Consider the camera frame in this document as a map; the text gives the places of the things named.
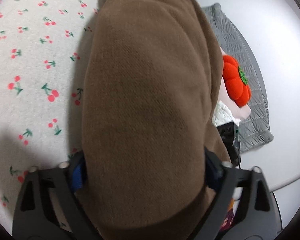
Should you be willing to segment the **grey quilted headboard pillow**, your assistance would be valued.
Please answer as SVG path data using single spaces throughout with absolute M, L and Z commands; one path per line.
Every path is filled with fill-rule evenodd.
M 241 152 L 248 152 L 261 147 L 274 139 L 270 132 L 269 109 L 264 80 L 249 44 L 237 27 L 222 12 L 221 5 L 215 3 L 202 7 L 213 29 L 220 47 L 234 57 L 243 70 L 251 89 L 248 106 L 251 114 L 239 125 Z

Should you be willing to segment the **brown coat with fur collar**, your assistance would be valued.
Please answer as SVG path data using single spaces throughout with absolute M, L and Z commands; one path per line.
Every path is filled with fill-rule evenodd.
M 211 204 L 223 71 L 196 0 L 106 0 L 84 81 L 80 199 L 104 239 L 186 239 Z

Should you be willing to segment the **cherry print white bed sheet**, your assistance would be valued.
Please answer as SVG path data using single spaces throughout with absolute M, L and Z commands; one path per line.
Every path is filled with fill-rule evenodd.
M 105 0 L 0 0 L 0 224 L 31 166 L 81 149 L 83 80 Z

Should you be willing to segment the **orange pumpkin plush cushion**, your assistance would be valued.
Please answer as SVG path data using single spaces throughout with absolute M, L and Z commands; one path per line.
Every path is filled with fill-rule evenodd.
M 223 80 L 231 100 L 244 107 L 251 99 L 251 89 L 241 66 L 230 55 L 223 55 Z

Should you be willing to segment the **pink pillow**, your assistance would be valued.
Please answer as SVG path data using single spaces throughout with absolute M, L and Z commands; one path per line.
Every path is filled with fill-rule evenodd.
M 221 48 L 221 52 L 222 52 L 222 56 L 227 55 L 223 51 L 222 48 Z M 228 93 L 226 91 L 223 76 L 222 76 L 222 79 L 221 79 L 221 86 L 220 86 L 220 89 L 219 89 L 218 100 L 223 102 L 225 105 L 227 105 L 229 107 L 229 109 L 232 111 L 233 116 L 235 118 L 240 119 L 241 121 L 247 119 L 249 117 L 250 113 L 251 113 L 251 109 L 249 108 L 248 104 L 245 105 L 244 107 L 238 107 L 236 105 L 236 103 L 229 98 Z

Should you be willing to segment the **white quilted jacket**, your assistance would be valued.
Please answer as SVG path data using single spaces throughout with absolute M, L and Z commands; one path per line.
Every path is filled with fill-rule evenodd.
M 239 126 L 241 120 L 233 116 L 232 111 L 227 105 L 221 101 L 218 101 L 212 116 L 212 123 L 218 127 L 230 122 L 233 122 L 235 125 Z

